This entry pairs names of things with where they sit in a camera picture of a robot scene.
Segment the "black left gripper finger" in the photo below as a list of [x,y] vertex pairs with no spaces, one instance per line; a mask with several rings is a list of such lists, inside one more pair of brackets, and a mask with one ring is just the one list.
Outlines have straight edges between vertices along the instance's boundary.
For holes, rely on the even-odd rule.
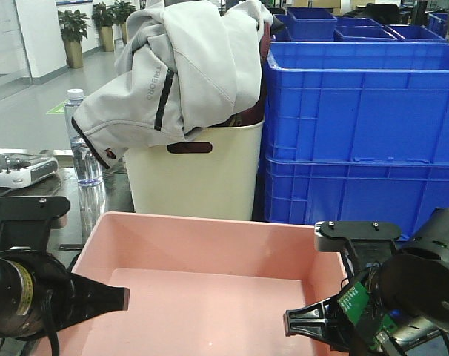
[[67,327],[109,313],[127,311],[130,289],[109,286],[72,273],[67,302]]

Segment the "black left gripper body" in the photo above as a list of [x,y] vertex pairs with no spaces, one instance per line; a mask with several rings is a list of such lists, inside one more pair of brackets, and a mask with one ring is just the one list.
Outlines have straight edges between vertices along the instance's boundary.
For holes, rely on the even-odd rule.
[[34,338],[75,324],[73,278],[53,255],[0,252],[0,337]]

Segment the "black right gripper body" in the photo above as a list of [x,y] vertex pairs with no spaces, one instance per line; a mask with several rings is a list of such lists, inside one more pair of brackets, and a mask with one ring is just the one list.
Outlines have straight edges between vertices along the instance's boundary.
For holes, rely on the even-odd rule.
[[374,268],[358,273],[336,295],[336,305],[352,328],[351,355],[404,355],[394,337],[398,325],[383,306]]

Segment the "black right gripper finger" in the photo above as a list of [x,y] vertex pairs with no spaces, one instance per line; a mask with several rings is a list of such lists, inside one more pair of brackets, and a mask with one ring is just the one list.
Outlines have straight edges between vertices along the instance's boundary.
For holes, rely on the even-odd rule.
[[331,299],[314,304],[289,309],[284,313],[285,336],[305,336],[323,343],[336,341],[336,316],[331,307]]

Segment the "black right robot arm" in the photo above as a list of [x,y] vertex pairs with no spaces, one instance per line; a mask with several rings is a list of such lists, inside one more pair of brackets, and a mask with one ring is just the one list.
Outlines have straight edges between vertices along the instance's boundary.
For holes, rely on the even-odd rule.
[[316,248],[341,254],[339,293],[284,314],[285,335],[350,355],[406,355],[449,339],[449,208],[437,208],[404,244],[382,221],[320,221]]

